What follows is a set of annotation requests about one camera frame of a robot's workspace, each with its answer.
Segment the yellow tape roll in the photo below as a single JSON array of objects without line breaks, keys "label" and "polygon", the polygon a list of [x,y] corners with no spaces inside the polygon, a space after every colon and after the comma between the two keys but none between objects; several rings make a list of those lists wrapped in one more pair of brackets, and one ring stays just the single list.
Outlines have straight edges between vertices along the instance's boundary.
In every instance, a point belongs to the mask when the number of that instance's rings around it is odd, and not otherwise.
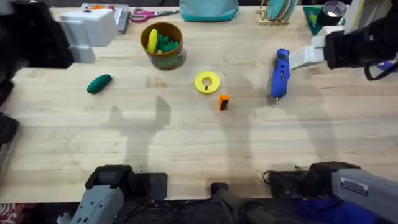
[{"label": "yellow tape roll", "polygon": [[[209,79],[210,81],[210,84],[207,86],[203,84],[205,79]],[[220,87],[220,78],[214,72],[200,72],[195,77],[195,87],[199,92],[204,94],[214,93]]]}]

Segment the dish rack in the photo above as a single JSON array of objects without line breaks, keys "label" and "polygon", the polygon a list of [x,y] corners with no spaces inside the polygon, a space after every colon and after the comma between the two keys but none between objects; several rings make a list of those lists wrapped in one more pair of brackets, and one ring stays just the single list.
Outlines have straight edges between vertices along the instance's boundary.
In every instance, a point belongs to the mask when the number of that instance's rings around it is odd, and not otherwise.
[{"label": "dish rack", "polygon": [[262,0],[259,9],[257,9],[257,11],[256,11],[257,14],[260,14],[260,19],[258,21],[259,25],[286,26],[287,24],[289,24],[290,16],[286,20],[283,20],[283,19],[269,20],[267,18],[268,10],[274,10],[274,9],[270,9],[270,7],[268,6],[268,1],[266,2],[266,0]]}]

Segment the white label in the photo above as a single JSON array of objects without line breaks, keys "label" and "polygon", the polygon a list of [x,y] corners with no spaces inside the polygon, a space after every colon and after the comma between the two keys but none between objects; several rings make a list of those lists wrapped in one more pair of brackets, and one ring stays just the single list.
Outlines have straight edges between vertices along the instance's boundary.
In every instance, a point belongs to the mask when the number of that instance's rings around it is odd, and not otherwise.
[{"label": "white label", "polygon": [[342,177],[341,179],[341,187],[344,189],[351,190],[353,192],[356,192],[361,195],[368,196],[368,186],[366,184],[360,183],[355,180],[351,180],[345,177]]}]

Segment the tin can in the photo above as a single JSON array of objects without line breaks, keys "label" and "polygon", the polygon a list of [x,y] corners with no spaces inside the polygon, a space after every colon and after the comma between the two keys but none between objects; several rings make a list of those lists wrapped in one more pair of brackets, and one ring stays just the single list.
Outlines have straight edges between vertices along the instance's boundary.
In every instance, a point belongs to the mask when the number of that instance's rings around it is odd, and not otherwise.
[{"label": "tin can", "polygon": [[[158,34],[168,36],[170,40],[178,42],[176,49],[167,53],[151,53],[147,50],[148,38],[152,29],[157,29]],[[141,45],[148,55],[152,64],[160,70],[171,70],[178,68],[185,61],[185,51],[182,47],[182,33],[180,29],[168,22],[157,22],[149,25],[142,31]]]}]

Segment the small orange object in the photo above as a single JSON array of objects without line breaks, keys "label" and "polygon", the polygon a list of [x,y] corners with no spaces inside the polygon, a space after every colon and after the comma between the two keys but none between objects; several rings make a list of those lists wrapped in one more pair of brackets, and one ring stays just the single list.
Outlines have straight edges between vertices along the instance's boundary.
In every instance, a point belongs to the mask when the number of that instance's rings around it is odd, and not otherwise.
[{"label": "small orange object", "polygon": [[227,110],[228,101],[229,101],[228,95],[220,95],[220,100],[218,101],[218,108],[220,109],[220,111]]},{"label": "small orange object", "polygon": [[104,6],[99,6],[99,5],[90,7],[91,10],[95,10],[95,9],[104,9],[104,8],[105,8]]}]

